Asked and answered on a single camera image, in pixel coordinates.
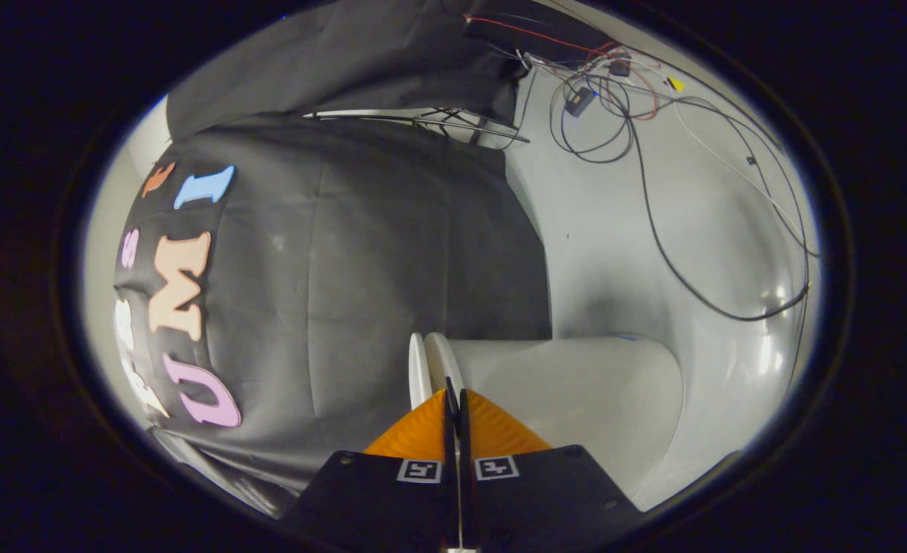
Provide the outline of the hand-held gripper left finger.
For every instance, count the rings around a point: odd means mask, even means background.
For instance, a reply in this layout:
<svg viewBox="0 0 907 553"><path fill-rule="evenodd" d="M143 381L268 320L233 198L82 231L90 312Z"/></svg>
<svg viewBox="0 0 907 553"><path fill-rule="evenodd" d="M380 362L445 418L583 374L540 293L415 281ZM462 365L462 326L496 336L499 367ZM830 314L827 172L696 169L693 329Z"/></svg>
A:
<svg viewBox="0 0 907 553"><path fill-rule="evenodd" d="M424 455L340 449L281 524L323 552L445 552L461 546L455 457L458 400L437 392L383 435L408 436Z"/></svg>

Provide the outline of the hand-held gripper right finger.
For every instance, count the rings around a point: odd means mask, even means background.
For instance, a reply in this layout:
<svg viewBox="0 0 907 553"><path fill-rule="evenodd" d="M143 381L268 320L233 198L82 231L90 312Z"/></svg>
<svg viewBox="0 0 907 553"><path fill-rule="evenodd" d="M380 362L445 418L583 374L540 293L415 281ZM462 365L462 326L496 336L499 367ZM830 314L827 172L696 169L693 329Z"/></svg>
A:
<svg viewBox="0 0 907 553"><path fill-rule="evenodd" d="M478 552L597 552L638 510L582 445L551 447L481 393L460 392L461 542Z"/></svg>

